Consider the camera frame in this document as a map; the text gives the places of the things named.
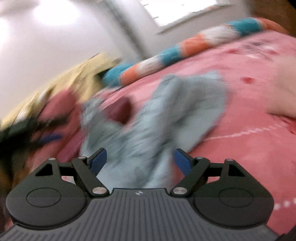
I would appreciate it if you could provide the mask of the pink printed bed blanket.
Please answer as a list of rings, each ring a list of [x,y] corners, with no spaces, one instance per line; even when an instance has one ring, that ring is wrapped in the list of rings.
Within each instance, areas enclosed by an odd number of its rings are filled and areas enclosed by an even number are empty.
[[[99,109],[105,115],[106,107],[129,97],[132,116],[127,124],[119,123],[127,129],[166,76],[217,72],[226,85],[224,112],[202,141],[185,152],[212,163],[238,162],[273,197],[267,224],[243,229],[217,226],[196,213],[187,199],[172,197],[170,191],[184,178],[173,153],[172,188],[107,188],[109,196],[92,199],[66,225],[30,229],[13,223],[1,240],[295,240],[295,119],[266,110],[275,58],[283,56],[295,56],[295,38],[263,32],[180,61],[126,87],[105,88],[92,97],[102,100]],[[82,130],[84,142],[86,131]],[[80,150],[83,142],[78,144]],[[48,159],[67,163],[78,157],[88,158],[87,165],[97,177],[107,162],[107,151],[100,148],[90,156],[79,152],[74,157],[45,154],[42,161],[28,161],[27,173],[15,187]]]

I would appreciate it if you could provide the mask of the dark red plush cloth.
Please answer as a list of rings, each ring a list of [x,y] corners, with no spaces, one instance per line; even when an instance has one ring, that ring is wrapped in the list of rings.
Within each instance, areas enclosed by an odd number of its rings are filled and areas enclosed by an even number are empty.
[[[121,97],[106,107],[106,115],[109,120],[125,125],[132,116],[132,102],[129,97]]]

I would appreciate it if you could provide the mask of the barred window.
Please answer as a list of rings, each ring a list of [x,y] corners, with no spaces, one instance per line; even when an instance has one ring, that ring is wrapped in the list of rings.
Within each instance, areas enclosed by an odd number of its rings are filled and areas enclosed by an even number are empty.
[[[164,33],[195,17],[227,8],[231,1],[139,1],[157,26],[156,34]]]

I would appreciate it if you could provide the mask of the striped orange teal bolster pillow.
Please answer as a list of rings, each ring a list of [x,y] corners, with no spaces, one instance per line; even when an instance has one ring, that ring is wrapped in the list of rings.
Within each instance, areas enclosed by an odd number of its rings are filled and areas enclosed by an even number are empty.
[[[227,22],[201,30],[195,36],[137,64],[118,64],[104,74],[102,82],[110,87],[126,86],[205,50],[266,30],[287,33],[280,24],[265,18],[250,17]]]

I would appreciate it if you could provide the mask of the yellow printed sheet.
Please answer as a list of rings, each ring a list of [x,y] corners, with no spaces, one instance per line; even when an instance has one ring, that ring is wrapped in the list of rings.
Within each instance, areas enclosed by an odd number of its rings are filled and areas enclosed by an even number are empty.
[[[49,98],[62,90],[72,90],[79,102],[90,99],[90,97],[103,88],[101,77],[98,74],[115,67],[119,63],[119,57],[98,53],[70,68],[20,102],[18,106],[1,120],[1,128],[6,128],[21,119],[31,116],[37,110],[41,110],[43,104]]]

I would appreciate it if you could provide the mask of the light blue quilted jacket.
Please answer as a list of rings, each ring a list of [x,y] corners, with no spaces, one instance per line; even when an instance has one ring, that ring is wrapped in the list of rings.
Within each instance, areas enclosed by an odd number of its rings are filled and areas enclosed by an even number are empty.
[[[173,153],[190,151],[217,124],[226,104],[226,85],[214,71],[166,76],[129,128],[109,120],[100,98],[83,106],[86,138],[80,154],[105,148],[107,162],[97,178],[108,188],[172,188]]]

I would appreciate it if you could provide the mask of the peach quilted folded blanket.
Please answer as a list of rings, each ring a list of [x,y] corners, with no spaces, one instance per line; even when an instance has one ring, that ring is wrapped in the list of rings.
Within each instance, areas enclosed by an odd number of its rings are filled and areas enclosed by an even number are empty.
[[[295,56],[275,58],[275,70],[266,94],[266,110],[295,119]]]

